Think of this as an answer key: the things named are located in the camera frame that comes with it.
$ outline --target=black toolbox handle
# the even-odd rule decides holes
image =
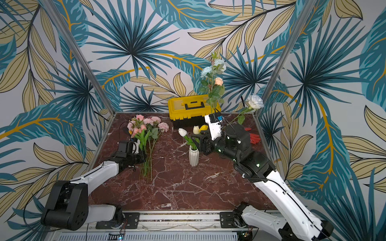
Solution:
[[[201,101],[201,106],[195,106],[195,107],[188,107],[188,104],[185,104],[185,109],[186,110],[191,110],[191,109],[198,109],[198,108],[205,108],[204,102]]]

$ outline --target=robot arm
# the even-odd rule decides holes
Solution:
[[[57,181],[52,186],[41,223],[45,226],[77,230],[84,223],[113,220],[123,221],[122,210],[114,205],[88,205],[88,196],[99,185],[143,163],[145,154],[138,150],[139,143],[120,142],[118,151],[99,166],[70,181]]]
[[[249,133],[241,125],[228,125],[223,134],[218,128],[222,116],[210,114],[205,120],[210,133],[202,131],[201,135],[193,135],[200,139],[200,143],[196,143],[200,152],[205,155],[218,152],[233,160],[235,170],[262,190],[284,216],[272,216],[242,203],[234,210],[237,226],[259,227],[285,241],[318,241],[331,235],[334,229],[331,223],[313,215],[288,188],[275,165],[251,149]]]

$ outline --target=red glove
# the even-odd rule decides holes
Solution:
[[[252,130],[252,128],[246,127],[246,128],[244,128],[244,130],[250,131],[250,130]],[[257,143],[259,143],[259,142],[261,141],[260,136],[257,135],[257,134],[252,134],[252,133],[250,133],[249,136],[251,137],[251,143],[252,143],[252,144],[257,144]]]

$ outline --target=white rose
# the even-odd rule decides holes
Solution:
[[[208,66],[208,67],[205,67],[202,71],[201,71],[201,78],[204,78],[208,73],[210,73],[212,71],[212,66]]]
[[[248,97],[249,106],[253,109],[260,109],[264,107],[263,100],[257,94],[252,94]]]

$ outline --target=white tulip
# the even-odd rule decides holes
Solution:
[[[200,128],[198,126],[193,127],[193,134],[198,135],[200,133]]]
[[[178,133],[182,137],[184,137],[184,136],[186,136],[188,134],[188,132],[185,129],[183,129],[183,128],[178,129]]]

